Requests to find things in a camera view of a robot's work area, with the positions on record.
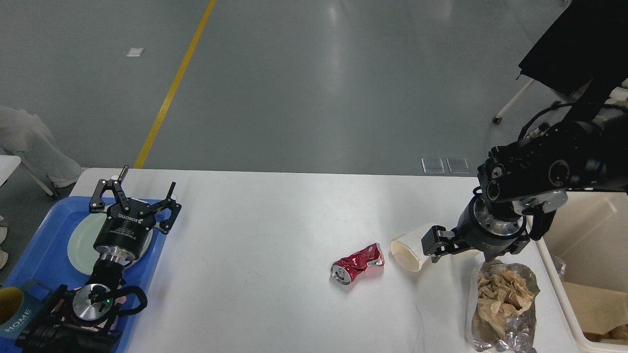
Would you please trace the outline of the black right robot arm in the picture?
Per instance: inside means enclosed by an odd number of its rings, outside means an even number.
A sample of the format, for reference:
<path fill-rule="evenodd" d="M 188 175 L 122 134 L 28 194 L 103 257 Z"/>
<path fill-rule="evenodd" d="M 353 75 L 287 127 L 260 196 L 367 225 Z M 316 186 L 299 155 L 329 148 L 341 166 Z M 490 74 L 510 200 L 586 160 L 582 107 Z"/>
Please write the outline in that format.
<path fill-rule="evenodd" d="M 531 129 L 493 147 L 478 166 L 479 186 L 451 230 L 434 225 L 421 240 L 433 263 L 478 250 L 490 262 L 518 254 L 550 229 L 568 191 L 627 192 L 627 108 L 597 103 L 615 116 L 569 119 Z"/>

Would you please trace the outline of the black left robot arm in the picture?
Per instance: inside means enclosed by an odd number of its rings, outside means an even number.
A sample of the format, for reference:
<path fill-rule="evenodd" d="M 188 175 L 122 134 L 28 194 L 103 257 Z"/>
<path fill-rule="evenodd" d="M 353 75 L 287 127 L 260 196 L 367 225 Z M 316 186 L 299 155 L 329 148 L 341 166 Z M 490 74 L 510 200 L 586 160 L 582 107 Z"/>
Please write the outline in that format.
<path fill-rule="evenodd" d="M 3 325 L 23 353 L 121 353 L 182 206 L 125 194 L 128 172 L 97 181 L 91 197 L 59 201 L 6 280 L 25 292 L 25 307 Z"/>

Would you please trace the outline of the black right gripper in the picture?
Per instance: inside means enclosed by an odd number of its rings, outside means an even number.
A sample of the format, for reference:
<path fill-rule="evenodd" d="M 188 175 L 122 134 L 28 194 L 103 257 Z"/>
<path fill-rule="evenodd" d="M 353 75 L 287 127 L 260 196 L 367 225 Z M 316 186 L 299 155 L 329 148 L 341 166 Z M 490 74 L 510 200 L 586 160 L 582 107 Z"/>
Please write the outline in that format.
<path fill-rule="evenodd" d="M 525 228 L 522 215 L 495 209 L 475 196 L 458 219 L 457 228 L 434 225 L 427 230 L 421 239 L 422 252 L 435 264 L 444 255 L 474 249 L 484 253 L 485 262 L 492 262 L 507 253 L 520 254 L 531 241 Z"/>

